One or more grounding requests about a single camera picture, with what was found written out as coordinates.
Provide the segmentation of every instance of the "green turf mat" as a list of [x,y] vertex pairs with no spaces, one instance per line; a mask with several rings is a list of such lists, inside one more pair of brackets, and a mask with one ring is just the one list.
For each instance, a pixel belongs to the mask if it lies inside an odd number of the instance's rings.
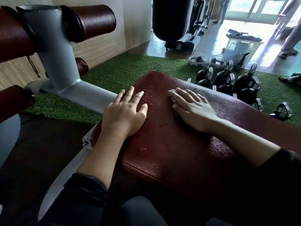
[[[195,82],[200,68],[189,66],[186,60],[123,53],[93,68],[88,74],[82,76],[82,80],[118,93],[152,70],[164,72],[182,80],[191,78],[192,82]],[[282,83],[274,74],[257,71],[255,75],[261,81],[261,91],[258,92],[258,97],[262,99],[264,112],[270,114],[280,102],[288,102],[292,108],[293,117],[287,122],[301,125],[300,87]],[[44,114],[47,117],[93,124],[101,118],[101,115],[56,95],[47,93],[36,95],[35,98],[35,105],[27,109],[27,112],[32,114]]]

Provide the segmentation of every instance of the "punching bag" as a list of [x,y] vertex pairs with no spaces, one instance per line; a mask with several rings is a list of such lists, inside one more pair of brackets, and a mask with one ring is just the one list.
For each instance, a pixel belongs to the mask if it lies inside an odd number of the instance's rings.
[[153,32],[164,41],[176,41],[187,32],[194,0],[153,0]]

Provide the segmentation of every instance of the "red leather pad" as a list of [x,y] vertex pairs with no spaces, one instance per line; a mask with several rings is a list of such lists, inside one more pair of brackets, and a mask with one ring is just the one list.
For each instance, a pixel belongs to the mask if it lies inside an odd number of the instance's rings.
[[[175,116],[168,90],[180,87],[199,93],[208,99],[220,118],[300,153],[299,128],[271,118],[229,95],[155,71],[141,77],[134,87],[134,94],[145,92],[138,109],[147,103],[148,115],[137,134],[124,143],[120,155],[122,167],[204,204],[229,203],[250,167],[222,141],[193,130]],[[100,132],[101,122],[92,135],[92,144]]]

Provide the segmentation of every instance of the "cardio machine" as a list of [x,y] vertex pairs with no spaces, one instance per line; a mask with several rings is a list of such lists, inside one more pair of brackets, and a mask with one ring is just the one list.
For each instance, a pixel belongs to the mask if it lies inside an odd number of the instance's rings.
[[187,33],[178,41],[166,41],[166,50],[170,48],[192,53],[198,46],[201,36],[204,35],[204,29],[209,27],[214,3],[215,0],[197,0],[192,7]]

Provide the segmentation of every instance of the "shoe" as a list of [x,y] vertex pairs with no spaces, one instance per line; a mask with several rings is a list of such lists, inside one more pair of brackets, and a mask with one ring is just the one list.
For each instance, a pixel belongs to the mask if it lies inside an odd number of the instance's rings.
[[289,51],[281,51],[279,54],[278,54],[278,57],[282,58],[282,59],[286,59],[288,56],[290,55],[297,55],[299,54],[299,52],[295,49],[291,49]]

